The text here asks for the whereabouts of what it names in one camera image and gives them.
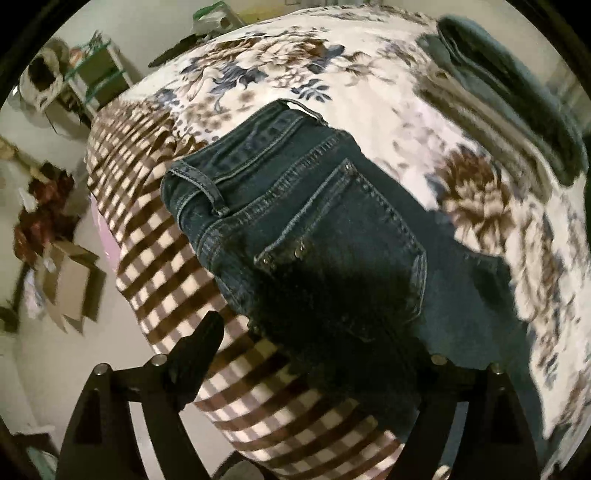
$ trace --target blue denim jeans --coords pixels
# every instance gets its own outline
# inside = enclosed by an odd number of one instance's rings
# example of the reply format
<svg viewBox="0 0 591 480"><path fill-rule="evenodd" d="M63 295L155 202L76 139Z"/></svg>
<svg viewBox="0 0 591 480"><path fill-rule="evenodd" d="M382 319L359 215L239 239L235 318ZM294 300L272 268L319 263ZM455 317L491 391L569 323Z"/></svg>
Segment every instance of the blue denim jeans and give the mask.
<svg viewBox="0 0 591 480"><path fill-rule="evenodd" d="M312 384L356 398L403 440L428 354L499 362L542 449L508 267L458 244L351 135L311 113L270 103L163 179L164 204L225 299Z"/></svg>

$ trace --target waistband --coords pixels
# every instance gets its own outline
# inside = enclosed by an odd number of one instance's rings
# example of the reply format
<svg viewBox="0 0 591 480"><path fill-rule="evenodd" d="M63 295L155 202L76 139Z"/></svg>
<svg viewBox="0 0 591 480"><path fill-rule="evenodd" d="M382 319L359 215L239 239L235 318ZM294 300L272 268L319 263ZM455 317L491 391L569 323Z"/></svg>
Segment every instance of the waistband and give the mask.
<svg viewBox="0 0 591 480"><path fill-rule="evenodd" d="M304 112L289 108L290 103L299 106ZM167 174L174 174L195 185L209 198L213 212L224 216L228 209L216 185L268 154L306 120L327 125L319 113L296 100L275 100L220 140L176 160Z"/></svg>

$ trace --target belt loop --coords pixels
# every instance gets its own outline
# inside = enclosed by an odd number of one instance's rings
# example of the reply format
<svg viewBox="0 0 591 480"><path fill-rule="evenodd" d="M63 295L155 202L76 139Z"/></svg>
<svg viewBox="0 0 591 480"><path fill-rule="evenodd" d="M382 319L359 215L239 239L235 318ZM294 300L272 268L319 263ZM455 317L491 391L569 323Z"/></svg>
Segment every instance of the belt loop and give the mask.
<svg viewBox="0 0 591 480"><path fill-rule="evenodd" d="M216 184L198 168L189 165L184 160L177 160L170 168L170 173L187 180L201 190L211 202L214 215L223 217L230 212Z"/></svg>
<svg viewBox="0 0 591 480"><path fill-rule="evenodd" d="M296 104L304 112L309 113L310 115L312 115L313 117L315 117L322 125L324 125L325 127L328 127L328 123L326 122L326 120L324 120L324 117L322 117L322 115L320 115L318 112L315 112L311 108L306 107L306 105L304 105L303 103L298 102L297 100L292 100L291 98L281 98L280 101L281 102L285 102L285 103L294 103L294 104Z"/></svg>

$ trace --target bed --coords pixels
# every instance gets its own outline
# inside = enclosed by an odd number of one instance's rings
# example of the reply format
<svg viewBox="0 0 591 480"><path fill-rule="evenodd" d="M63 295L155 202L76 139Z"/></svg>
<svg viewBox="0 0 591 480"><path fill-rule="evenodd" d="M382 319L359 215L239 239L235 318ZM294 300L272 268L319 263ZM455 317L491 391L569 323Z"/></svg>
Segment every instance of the bed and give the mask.
<svg viewBox="0 0 591 480"><path fill-rule="evenodd" d="M477 252L501 256L532 338L544 434L565 458L591 411L591 283L581 175L545 202L415 94L431 63L418 47L436 20L384 7L298 11L223 35L169 62L100 112L87 148L89 187L119 251L117 288L156 353L209 310L225 337L195 405L247 458L278 476L382 479L396 432L347 399L330 401L248 332L160 200L175 159L209 145L260 107L296 99L353 135L363 153ZM439 478L449 474L447 467Z"/></svg>

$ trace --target folded towel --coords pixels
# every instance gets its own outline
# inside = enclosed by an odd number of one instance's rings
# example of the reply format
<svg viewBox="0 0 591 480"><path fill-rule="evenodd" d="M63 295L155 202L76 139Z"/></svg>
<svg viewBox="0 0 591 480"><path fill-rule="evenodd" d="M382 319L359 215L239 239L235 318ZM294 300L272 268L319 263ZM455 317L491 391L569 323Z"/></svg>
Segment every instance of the folded towel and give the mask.
<svg viewBox="0 0 591 480"><path fill-rule="evenodd" d="M463 17L442 17L439 35L418 44L439 67L511 121L542 152L558 181L573 184L589 166L576 121L529 69L480 25Z"/></svg>
<svg viewBox="0 0 591 480"><path fill-rule="evenodd" d="M553 187L545 158L519 129L435 64L419 81L417 90L486 148L522 194L531 192L542 203L548 202Z"/></svg>

